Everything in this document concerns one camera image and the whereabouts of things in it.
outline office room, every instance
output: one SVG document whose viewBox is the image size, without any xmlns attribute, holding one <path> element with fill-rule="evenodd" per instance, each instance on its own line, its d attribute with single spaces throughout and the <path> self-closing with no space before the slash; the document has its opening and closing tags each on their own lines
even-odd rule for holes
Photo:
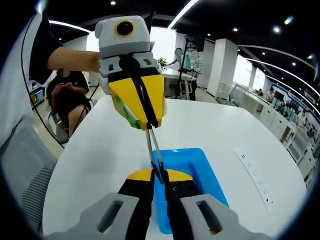
<svg viewBox="0 0 320 240">
<path fill-rule="evenodd" d="M 314 7 L 21 4 L 0 75 L 6 229 L 19 219 L 33 239 L 306 237 L 320 195 Z"/>
</svg>

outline blue tray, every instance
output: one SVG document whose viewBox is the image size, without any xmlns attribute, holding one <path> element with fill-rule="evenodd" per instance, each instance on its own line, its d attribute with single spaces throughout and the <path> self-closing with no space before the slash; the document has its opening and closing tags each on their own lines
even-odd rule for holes
<svg viewBox="0 0 320 240">
<path fill-rule="evenodd" d="M 160 153 L 165 169 L 177 170 L 191 175 L 195 184 L 202 189 L 203 193 L 211 194 L 229 207 L 216 175 L 205 153 L 200 148 L 161 150 Z M 156 151 L 153 151 L 153 156 L 155 160 L 158 159 Z M 160 184 L 157 177 L 155 177 L 154 183 L 154 198 L 160 231 L 163 234 L 172 234 L 167 216 L 165 187 Z"/>
</svg>

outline green label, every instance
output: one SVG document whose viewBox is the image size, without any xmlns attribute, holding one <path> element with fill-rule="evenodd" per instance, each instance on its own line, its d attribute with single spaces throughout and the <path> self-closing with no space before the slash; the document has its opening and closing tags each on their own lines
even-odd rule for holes
<svg viewBox="0 0 320 240">
<path fill-rule="evenodd" d="M 130 123 L 131 127 L 136 129 L 141 129 L 139 120 L 136 119 L 136 117 L 133 116 L 132 113 L 128 112 L 125 103 L 121 100 L 120 97 L 115 95 L 115 101 L 117 104 L 117 107 L 119 109 L 120 114 L 127 119 L 127 121 Z"/>
</svg>

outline camera lens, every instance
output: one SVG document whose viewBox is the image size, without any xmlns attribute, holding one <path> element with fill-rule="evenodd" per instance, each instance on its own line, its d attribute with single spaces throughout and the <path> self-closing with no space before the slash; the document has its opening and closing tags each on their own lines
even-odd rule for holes
<svg viewBox="0 0 320 240">
<path fill-rule="evenodd" d="M 120 36 L 127 36 L 131 34 L 133 30 L 134 30 L 134 26 L 129 21 L 123 21 L 119 23 L 119 25 L 116 27 L 116 32 Z"/>
</svg>

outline white table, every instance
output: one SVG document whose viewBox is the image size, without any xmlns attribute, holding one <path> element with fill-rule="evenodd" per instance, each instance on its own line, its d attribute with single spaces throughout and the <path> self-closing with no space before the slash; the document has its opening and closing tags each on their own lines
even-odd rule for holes
<svg viewBox="0 0 320 240">
<path fill-rule="evenodd" d="M 281 143 L 242 108 L 167 99 L 167 114 L 155 130 L 161 149 L 201 148 L 239 222 L 271 236 L 293 218 L 306 196 L 302 175 Z M 241 148 L 263 174 L 275 201 L 268 215 L 262 198 L 234 150 Z M 130 127 L 104 96 L 68 142 L 48 185 L 43 233 L 76 225 L 81 212 L 109 192 L 118 192 L 126 177 L 150 167 L 146 135 Z M 152 214 L 146 239 L 171 240 L 159 231 Z"/>
<path fill-rule="evenodd" d="M 168 79 L 179 79 L 180 72 L 177 70 L 168 68 L 168 69 L 163 70 L 161 74 L 163 75 L 163 77 L 168 78 Z M 182 80 L 186 79 L 188 81 L 190 81 L 191 79 L 195 80 L 194 77 L 192 78 L 191 75 L 188 75 L 185 73 L 182 73 L 181 79 Z"/>
</svg>

